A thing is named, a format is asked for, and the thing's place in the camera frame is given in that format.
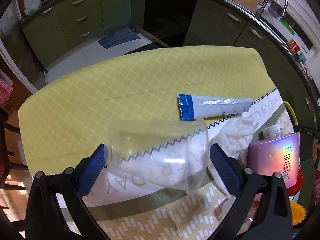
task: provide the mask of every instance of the person's hand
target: person's hand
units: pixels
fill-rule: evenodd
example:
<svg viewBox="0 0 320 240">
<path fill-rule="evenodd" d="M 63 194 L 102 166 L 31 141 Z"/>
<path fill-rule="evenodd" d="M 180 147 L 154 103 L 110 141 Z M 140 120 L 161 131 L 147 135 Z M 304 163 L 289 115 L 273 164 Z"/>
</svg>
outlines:
<svg viewBox="0 0 320 240">
<path fill-rule="evenodd" d="M 318 151 L 318 148 L 320 148 L 320 144 L 319 143 L 313 143 L 312 145 L 312 158 L 313 160 L 315 160 L 317 158 L 317 151 Z"/>
</svg>

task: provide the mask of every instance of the zigzag line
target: zigzag line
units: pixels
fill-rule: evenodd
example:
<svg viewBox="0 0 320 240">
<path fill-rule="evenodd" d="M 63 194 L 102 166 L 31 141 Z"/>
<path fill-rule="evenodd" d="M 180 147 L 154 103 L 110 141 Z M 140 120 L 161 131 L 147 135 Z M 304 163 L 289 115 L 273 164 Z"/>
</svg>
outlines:
<svg viewBox="0 0 320 240">
<path fill-rule="evenodd" d="M 263 98 L 266 98 L 268 95 L 270 95 L 272 92 L 274 92 L 274 91 L 276 91 L 276 90 L 277 90 L 276 88 L 273 89 L 273 90 L 271 90 L 270 92 L 266 93 L 264 96 L 258 98 L 258 99 L 257 99 L 255 102 L 253 102 L 251 105 L 253 106 L 253 104 L 256 104 L 257 102 L 261 101 Z M 234 116 L 236 116 L 236 115 L 238 115 L 238 114 L 227 115 L 227 117 L 223 117 L 223 119 L 219 119 L 218 122 L 215 121 L 213 124 L 210 123 L 207 128 L 208 128 L 208 130 L 209 130 L 211 127 L 215 127 L 215 125 L 219 125 L 221 122 L 224 122 L 224 120 L 227 121 L 228 119 L 231 119 L 232 117 L 234 117 Z M 184 139 L 184 140 L 187 140 L 188 137 L 190 137 L 190 136 L 193 137 L 195 134 L 199 134 L 201 131 L 204 132 L 204 129 L 203 129 L 203 130 L 199 129 L 198 132 L 194 132 L 192 135 L 191 135 L 191 134 L 187 134 L 186 137 L 181 137 L 180 140 L 176 140 L 176 139 L 175 139 L 175 140 L 173 140 L 172 143 L 171 143 L 171 142 L 167 142 L 167 144 L 166 144 L 165 146 L 160 145 L 158 148 L 152 148 L 150 152 L 146 150 L 146 151 L 144 151 L 143 154 L 137 153 L 136 156 L 130 155 L 128 159 L 122 158 L 122 159 L 120 160 L 120 163 L 122 163 L 122 161 L 127 161 L 127 162 L 128 162 L 130 159 L 135 159 L 135 160 L 136 160 L 137 157 L 138 157 L 138 155 L 141 155 L 142 157 L 144 157 L 146 154 L 152 154 L 153 151 L 157 151 L 157 152 L 160 151 L 161 148 L 166 149 L 169 145 L 173 146 L 174 143 L 181 143 L 181 141 L 182 141 L 183 139 Z"/>
</svg>

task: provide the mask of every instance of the gray stripe on tablecloth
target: gray stripe on tablecloth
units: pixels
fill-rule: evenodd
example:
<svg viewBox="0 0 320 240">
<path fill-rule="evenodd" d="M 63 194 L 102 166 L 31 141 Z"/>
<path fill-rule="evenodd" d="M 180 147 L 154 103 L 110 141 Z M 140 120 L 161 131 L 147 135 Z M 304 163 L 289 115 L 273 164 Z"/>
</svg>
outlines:
<svg viewBox="0 0 320 240">
<path fill-rule="evenodd" d="M 262 134 L 262 130 L 275 124 L 284 110 L 285 106 L 284 104 L 282 104 L 273 113 L 273 115 L 253 134 L 253 140 L 259 140 L 259 137 Z M 207 170 L 201 187 L 211 182 L 211 180 L 212 176 Z M 182 190 L 164 188 L 149 195 L 141 196 L 127 201 L 98 207 L 88 207 L 88 210 L 97 221 L 112 220 L 121 217 L 133 216 L 157 209 L 159 207 L 172 203 L 186 195 L 187 193 Z M 66 221 L 73 221 L 68 209 L 62 208 L 61 210 Z"/>
</svg>

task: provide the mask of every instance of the toothpaste tube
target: toothpaste tube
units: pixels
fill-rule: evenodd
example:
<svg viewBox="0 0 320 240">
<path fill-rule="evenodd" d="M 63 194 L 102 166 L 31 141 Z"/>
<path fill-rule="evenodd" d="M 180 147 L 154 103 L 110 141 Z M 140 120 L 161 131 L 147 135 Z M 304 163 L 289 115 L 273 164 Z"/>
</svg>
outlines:
<svg viewBox="0 0 320 240">
<path fill-rule="evenodd" d="M 179 94 L 181 118 L 184 121 L 249 111 L 251 98 L 216 98 Z"/>
</svg>

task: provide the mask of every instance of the metal screw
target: metal screw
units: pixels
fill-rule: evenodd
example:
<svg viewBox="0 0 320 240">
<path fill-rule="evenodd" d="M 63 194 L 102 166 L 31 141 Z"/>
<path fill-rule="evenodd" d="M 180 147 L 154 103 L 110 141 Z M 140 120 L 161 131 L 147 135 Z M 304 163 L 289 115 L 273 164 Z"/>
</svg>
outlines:
<svg viewBox="0 0 320 240">
<path fill-rule="evenodd" d="M 244 172 L 248 175 L 251 175 L 253 173 L 253 171 L 250 168 L 245 168 Z"/>
<path fill-rule="evenodd" d="M 38 172 L 36 173 L 36 177 L 37 177 L 37 178 L 41 178 L 42 175 L 43 175 L 43 172 L 42 172 L 42 171 L 38 171 Z"/>
<path fill-rule="evenodd" d="M 73 168 L 71 168 L 71 167 L 66 168 L 66 169 L 64 170 L 64 173 L 65 173 L 65 174 L 71 174 L 71 173 L 73 173 Z"/>
<path fill-rule="evenodd" d="M 280 172 L 275 172 L 275 176 L 280 179 L 282 177 L 281 173 Z"/>
</svg>

